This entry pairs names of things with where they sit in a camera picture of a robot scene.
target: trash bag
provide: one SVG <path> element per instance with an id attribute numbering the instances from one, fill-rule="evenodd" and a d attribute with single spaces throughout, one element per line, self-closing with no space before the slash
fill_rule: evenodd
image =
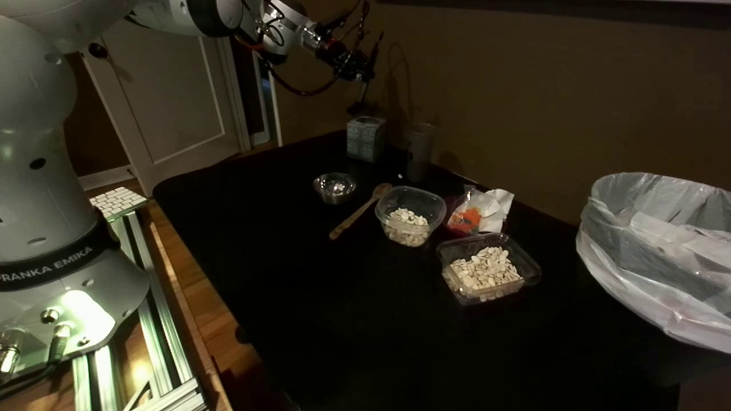
<path id="1" fill-rule="evenodd" d="M 594 183 L 576 252 L 670 338 L 731 354 L 731 192 L 656 174 Z"/>

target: door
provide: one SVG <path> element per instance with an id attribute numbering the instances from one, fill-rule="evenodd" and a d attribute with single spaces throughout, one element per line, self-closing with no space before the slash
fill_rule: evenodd
<path id="1" fill-rule="evenodd" d="M 84 66 L 147 195 L 249 148 L 229 40 L 120 21 Z"/>

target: plastic container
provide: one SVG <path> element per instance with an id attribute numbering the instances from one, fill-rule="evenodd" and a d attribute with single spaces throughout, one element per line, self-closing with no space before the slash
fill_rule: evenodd
<path id="1" fill-rule="evenodd" d="M 517 272 L 523 281 L 502 283 L 502 285 L 496 285 L 489 289 L 468 289 L 458 281 L 458 276 L 455 276 L 448 267 L 458 259 L 473 259 L 485 247 L 505 249 L 508 261 L 517 267 Z M 452 294 L 456 296 L 456 301 L 461 306 L 477 306 L 485 301 L 496 301 L 496 299 L 510 296 L 525 285 L 537 285 L 542 279 L 542 267 L 518 247 L 518 243 L 514 243 L 511 237 L 501 235 L 501 233 L 485 233 L 485 235 L 474 235 L 474 237 L 449 239 L 449 243 L 438 244 L 436 254 L 440 256 L 442 281 L 448 283 L 448 288 L 452 289 Z"/>
<path id="2" fill-rule="evenodd" d="M 420 215 L 426 219 L 426 227 L 399 227 L 390 223 L 393 219 L 390 213 L 407 208 L 414 215 Z M 423 247 L 430 235 L 433 233 L 436 227 L 442 223 L 448 215 L 446 201 L 426 189 L 409 188 L 409 184 L 398 184 L 389 195 L 380 198 L 375 205 L 375 215 L 382 221 L 382 228 L 389 239 L 402 244 L 402 247 Z"/>

